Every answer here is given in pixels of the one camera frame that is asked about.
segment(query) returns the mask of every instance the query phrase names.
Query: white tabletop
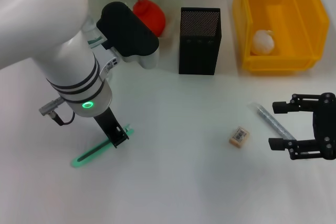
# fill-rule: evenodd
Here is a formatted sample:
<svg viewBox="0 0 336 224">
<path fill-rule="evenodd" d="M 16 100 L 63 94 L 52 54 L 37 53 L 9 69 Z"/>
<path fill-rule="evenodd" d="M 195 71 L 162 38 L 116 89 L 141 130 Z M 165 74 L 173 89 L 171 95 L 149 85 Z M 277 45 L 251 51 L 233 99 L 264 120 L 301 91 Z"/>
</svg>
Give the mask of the white tabletop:
<svg viewBox="0 0 336 224">
<path fill-rule="evenodd" d="M 159 66 L 113 70 L 112 110 L 135 133 L 79 169 L 70 161 L 106 137 L 94 119 L 59 127 L 38 109 L 58 97 L 31 60 L 0 71 L 0 222 L 10 224 L 335 223 L 336 162 L 291 161 L 271 151 L 276 133 L 249 110 L 293 93 L 336 92 L 336 0 L 323 59 L 305 73 L 257 77 L 236 63 L 232 0 L 182 0 L 220 7 L 222 42 L 214 76 L 180 76 L 178 36 Z M 58 110 L 69 119 L 67 105 Z M 312 114 L 276 118 L 299 140 Z M 228 143 L 238 127 L 251 137 Z"/>
</svg>

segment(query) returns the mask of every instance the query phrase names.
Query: black mesh pencil holder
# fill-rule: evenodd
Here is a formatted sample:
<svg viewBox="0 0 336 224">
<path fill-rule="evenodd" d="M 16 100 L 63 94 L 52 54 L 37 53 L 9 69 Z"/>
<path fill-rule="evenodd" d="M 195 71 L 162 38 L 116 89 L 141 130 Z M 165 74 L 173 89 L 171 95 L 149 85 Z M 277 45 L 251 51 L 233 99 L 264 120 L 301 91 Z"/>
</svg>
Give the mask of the black mesh pencil holder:
<svg viewBox="0 0 336 224">
<path fill-rule="evenodd" d="M 179 74 L 215 74 L 222 38 L 220 11 L 181 8 Z"/>
</svg>

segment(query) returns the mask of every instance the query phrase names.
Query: cable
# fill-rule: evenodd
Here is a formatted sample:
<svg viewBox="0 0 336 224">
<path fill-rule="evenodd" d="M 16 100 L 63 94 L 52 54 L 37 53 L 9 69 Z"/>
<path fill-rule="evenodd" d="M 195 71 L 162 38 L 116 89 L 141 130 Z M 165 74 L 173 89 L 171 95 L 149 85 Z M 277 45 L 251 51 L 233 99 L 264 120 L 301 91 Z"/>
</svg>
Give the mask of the cable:
<svg viewBox="0 0 336 224">
<path fill-rule="evenodd" d="M 69 125 L 70 123 L 72 123 L 73 122 L 73 120 L 75 119 L 75 113 L 74 113 L 74 111 L 72 112 L 72 118 L 71 118 L 71 120 L 69 121 L 69 122 L 66 122 L 66 123 L 64 123 L 63 125 Z"/>
<path fill-rule="evenodd" d="M 73 120 L 75 119 L 75 113 L 72 112 L 72 118 L 69 122 L 63 122 L 63 120 L 59 117 L 59 115 L 55 112 L 55 111 L 52 111 L 51 113 L 48 114 L 51 119 L 53 119 L 59 126 L 63 126 L 63 125 L 69 125 L 70 123 L 73 122 Z"/>
</svg>

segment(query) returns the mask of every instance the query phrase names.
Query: yellow plastic bin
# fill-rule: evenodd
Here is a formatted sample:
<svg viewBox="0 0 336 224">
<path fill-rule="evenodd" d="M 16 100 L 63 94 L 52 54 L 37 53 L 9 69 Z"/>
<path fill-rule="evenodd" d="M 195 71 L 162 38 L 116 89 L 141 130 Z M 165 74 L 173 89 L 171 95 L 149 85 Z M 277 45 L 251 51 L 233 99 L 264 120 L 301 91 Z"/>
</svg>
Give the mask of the yellow plastic bin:
<svg viewBox="0 0 336 224">
<path fill-rule="evenodd" d="M 233 16 L 244 69 L 307 70 L 322 57 L 329 19 L 321 0 L 234 0 Z M 274 32 L 271 55 L 250 51 L 258 30 Z"/>
</svg>

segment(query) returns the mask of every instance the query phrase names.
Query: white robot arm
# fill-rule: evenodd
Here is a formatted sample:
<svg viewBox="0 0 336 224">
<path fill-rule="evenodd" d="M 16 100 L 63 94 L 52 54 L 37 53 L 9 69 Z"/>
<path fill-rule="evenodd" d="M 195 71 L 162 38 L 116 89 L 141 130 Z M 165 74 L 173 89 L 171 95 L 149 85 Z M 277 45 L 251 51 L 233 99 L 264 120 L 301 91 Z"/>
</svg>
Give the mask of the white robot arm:
<svg viewBox="0 0 336 224">
<path fill-rule="evenodd" d="M 120 7 L 120 4 L 106 6 L 103 12 L 114 13 L 111 8 Z M 126 19 L 134 19 L 134 15 L 128 12 L 130 10 L 122 6 L 114 11 L 117 14 L 122 12 L 120 16 Z M 125 140 L 127 136 L 109 108 L 112 91 L 101 75 L 113 67 L 115 59 L 111 57 L 111 67 L 100 66 L 81 31 L 87 16 L 88 0 L 0 0 L 0 69 L 32 57 L 60 94 L 58 99 L 40 109 L 43 115 L 49 114 L 62 125 L 54 109 L 65 101 L 75 114 L 94 117 L 111 141 L 115 137 Z M 118 51 L 122 50 L 120 39 L 126 37 L 118 36 L 118 29 L 121 33 L 125 29 L 111 24 L 108 17 L 102 17 L 100 26 L 108 38 L 104 47 L 117 56 L 124 56 Z M 124 60 L 134 58 L 142 67 L 152 68 L 155 66 L 153 61 L 157 62 L 159 41 L 156 37 L 153 39 L 152 33 L 141 22 L 140 28 L 149 33 L 151 42 L 154 42 L 148 53 L 152 63 L 143 60 L 147 54 L 143 51 L 138 54 L 137 50 L 133 51 L 134 55 L 126 55 Z M 126 27 L 126 30 L 132 33 L 131 27 Z M 131 36 L 131 44 L 135 43 L 134 39 Z"/>
</svg>

